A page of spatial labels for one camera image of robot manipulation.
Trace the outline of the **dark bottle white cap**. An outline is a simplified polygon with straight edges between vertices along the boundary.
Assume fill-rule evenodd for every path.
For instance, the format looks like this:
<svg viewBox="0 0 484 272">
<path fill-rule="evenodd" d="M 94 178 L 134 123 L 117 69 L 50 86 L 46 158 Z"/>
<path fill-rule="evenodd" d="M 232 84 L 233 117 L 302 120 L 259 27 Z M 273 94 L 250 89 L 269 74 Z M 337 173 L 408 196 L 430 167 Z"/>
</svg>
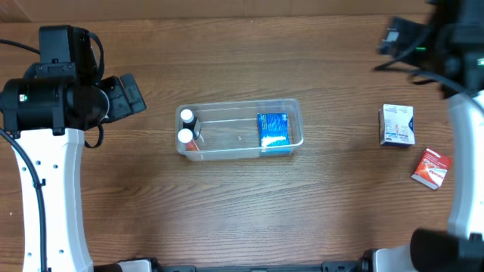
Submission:
<svg viewBox="0 0 484 272">
<path fill-rule="evenodd" d="M 183 128 L 189 129 L 194 139 L 198 139 L 201 132 L 200 120 L 194 115 L 192 110 L 184 109 L 180 112 Z"/>
</svg>

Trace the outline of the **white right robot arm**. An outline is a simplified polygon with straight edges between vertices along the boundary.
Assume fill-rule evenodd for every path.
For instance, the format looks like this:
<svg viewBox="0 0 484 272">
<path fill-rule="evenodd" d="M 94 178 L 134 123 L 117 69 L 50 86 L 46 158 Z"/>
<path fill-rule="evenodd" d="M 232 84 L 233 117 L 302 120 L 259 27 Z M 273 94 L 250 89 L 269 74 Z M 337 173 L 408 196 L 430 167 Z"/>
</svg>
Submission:
<svg viewBox="0 0 484 272">
<path fill-rule="evenodd" d="M 415 85 L 436 82 L 454 132 L 455 190 L 445 231 L 417 229 L 409 244 L 372 249 L 355 271 L 481 271 L 483 269 L 483 3 L 439 0 L 428 23 L 392 19 L 379 52 Z"/>
</svg>

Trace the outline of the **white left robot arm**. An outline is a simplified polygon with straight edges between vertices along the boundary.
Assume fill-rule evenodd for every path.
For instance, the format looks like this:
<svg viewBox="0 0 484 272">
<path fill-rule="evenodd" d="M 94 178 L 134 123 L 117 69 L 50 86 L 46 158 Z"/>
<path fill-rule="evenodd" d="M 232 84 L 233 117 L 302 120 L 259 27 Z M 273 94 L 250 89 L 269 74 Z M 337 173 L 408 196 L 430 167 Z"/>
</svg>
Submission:
<svg viewBox="0 0 484 272">
<path fill-rule="evenodd" d="M 104 49 L 87 29 L 39 30 L 40 60 L 1 93 L 2 137 L 20 173 L 26 271 L 93 271 L 80 170 L 85 132 L 146 109 L 132 74 L 104 76 Z"/>
</svg>

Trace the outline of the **red bottle white cap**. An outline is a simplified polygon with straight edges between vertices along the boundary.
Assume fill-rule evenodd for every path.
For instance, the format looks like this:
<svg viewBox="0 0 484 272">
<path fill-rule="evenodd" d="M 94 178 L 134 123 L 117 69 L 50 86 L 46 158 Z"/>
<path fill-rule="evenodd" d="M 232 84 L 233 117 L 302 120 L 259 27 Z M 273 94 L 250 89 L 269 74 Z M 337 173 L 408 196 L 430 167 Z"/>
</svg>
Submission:
<svg viewBox="0 0 484 272">
<path fill-rule="evenodd" d="M 177 134 L 178 141 L 181 142 L 187 151 L 198 152 L 199 148 L 194 141 L 193 132 L 188 128 L 181 129 Z"/>
</svg>

